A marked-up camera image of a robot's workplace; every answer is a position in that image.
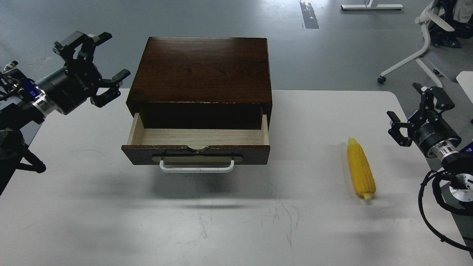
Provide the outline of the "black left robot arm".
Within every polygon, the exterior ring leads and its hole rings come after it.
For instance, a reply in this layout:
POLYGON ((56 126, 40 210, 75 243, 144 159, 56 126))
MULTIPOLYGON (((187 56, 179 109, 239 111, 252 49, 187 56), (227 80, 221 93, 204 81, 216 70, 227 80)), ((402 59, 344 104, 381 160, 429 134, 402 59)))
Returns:
POLYGON ((53 51, 64 66, 38 82, 25 76, 17 61, 1 68, 1 191, 16 170, 46 170, 44 162, 30 151, 22 128, 32 122, 42 124, 53 111, 68 115, 87 99, 101 108, 120 96, 120 86, 130 71, 123 69, 105 79, 93 63, 96 47, 111 38, 108 32, 86 35, 75 31, 55 42, 53 51))

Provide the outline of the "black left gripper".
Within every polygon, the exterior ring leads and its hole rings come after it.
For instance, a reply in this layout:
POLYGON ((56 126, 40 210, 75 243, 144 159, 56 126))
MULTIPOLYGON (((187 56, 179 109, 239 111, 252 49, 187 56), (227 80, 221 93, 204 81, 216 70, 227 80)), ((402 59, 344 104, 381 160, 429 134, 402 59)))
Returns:
POLYGON ((54 42, 53 52, 64 60, 64 66, 41 79, 37 86, 55 103, 58 112, 67 115, 89 97, 91 104, 101 108, 120 96, 119 88, 131 72, 122 69, 111 79, 100 79, 102 76, 93 64, 96 47, 112 37, 108 32, 86 35, 75 31, 63 41, 54 42), (93 95, 98 88, 108 90, 93 95))

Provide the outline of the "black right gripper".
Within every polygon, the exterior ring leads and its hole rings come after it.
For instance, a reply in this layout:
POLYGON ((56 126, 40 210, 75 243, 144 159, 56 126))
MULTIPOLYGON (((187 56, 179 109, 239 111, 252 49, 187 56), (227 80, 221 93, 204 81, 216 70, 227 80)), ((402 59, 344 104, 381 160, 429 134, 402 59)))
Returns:
POLYGON ((391 120, 388 134, 402 147, 411 146, 413 141, 426 158, 436 156, 431 150, 442 141, 449 141, 457 147, 461 143, 461 138, 442 117, 444 111, 455 107, 452 99, 438 86, 427 88, 419 83, 412 83, 412 86, 421 95, 419 109, 412 115, 412 123, 401 122, 395 112, 387 111, 391 120), (401 133, 400 128, 410 129, 414 124, 422 125, 414 130, 412 138, 401 133))

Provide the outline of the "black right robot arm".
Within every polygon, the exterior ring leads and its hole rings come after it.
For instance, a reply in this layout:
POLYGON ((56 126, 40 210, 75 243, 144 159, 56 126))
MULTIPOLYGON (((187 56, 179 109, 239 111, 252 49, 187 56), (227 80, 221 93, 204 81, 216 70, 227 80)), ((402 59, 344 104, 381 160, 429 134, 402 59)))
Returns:
POLYGON ((395 112, 388 111, 391 119, 388 134, 400 146, 409 147, 415 143, 426 158, 438 158, 445 172, 439 174, 436 182, 449 181, 450 192, 461 208, 447 204, 441 189, 435 187, 433 192, 437 203, 453 214, 472 216, 472 153, 457 150, 461 138, 442 117, 444 111, 453 109, 455 105, 438 86, 426 88, 419 83, 412 86, 421 96, 419 109, 406 123, 401 122, 395 112))

